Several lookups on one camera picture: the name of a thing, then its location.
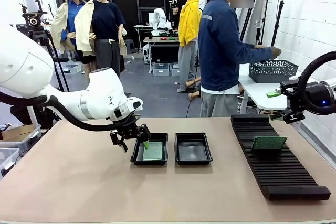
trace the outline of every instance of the blue shirt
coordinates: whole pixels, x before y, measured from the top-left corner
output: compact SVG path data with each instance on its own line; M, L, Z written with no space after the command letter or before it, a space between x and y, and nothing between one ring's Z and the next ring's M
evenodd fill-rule
M75 17L77 16L79 10L84 6L83 2L80 2L79 5L77 5L74 1L69 0L68 1L69 6L69 13L68 13L68 21L67 21L67 29L69 33L73 33L76 31L75 29ZM67 39L68 32L63 30L61 33L61 40L65 41ZM72 44L76 44L75 39L71 39Z
M113 2L102 3L97 0L93 0L93 3L91 24L96 38L118 41L118 27L126 23L118 6Z
M239 64L272 56L269 47L254 49L255 45L240 41L237 15L227 0L210 0L199 26L199 64L204 89L227 90L238 84Z

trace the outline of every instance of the cream jacket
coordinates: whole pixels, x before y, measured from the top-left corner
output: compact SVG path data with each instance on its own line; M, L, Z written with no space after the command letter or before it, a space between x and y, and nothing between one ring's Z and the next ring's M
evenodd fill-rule
M54 20L51 23L50 33L54 41L55 47L59 50L61 54L67 48L74 51L75 47L71 43L70 39L67 38L66 41L61 41L61 33L63 30L67 30L68 14L69 14L69 0L65 0L63 4L58 8Z
M94 9L95 4L93 0L90 0L79 10L75 18L76 45L78 50L83 51L84 56L96 55L94 53L93 40L89 39L89 33L93 32L91 22ZM125 56L127 54L125 43L119 45L119 47L120 47L120 54Z

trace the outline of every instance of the yellow hoodie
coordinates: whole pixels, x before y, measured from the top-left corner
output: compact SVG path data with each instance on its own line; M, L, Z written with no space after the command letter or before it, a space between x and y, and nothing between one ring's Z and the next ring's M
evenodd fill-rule
M200 0L188 0L181 10L178 38L180 46L187 45L198 37L201 21Z

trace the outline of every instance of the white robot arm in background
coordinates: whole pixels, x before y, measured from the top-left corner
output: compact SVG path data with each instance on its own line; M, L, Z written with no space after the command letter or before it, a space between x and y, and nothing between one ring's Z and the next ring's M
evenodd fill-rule
M54 62L39 44L11 26L0 26L0 86L25 98L0 93L0 101L10 105L50 107L61 118L90 131L112 131L115 145L127 150L124 139L137 138L148 146L150 132L137 126L135 111L142 110L142 100L127 98L117 74L111 68L90 74L85 90L61 92L51 86ZM83 121L109 119L113 124L91 125Z
M150 23L154 29L154 31L152 31L154 36L159 35L158 28L172 29L172 24L167 22L166 14L162 8L157 8L154 10L154 18L150 19Z

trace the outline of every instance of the gray sweatpants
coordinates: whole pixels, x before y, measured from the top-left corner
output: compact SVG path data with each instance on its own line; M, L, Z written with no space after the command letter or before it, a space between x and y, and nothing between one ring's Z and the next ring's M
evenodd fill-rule
M237 94L208 94L201 91L202 118L227 117L238 113Z
M185 83L195 79L196 42L191 41L184 47L180 47L178 56L178 68L180 69L180 88L177 91L182 92L187 89Z

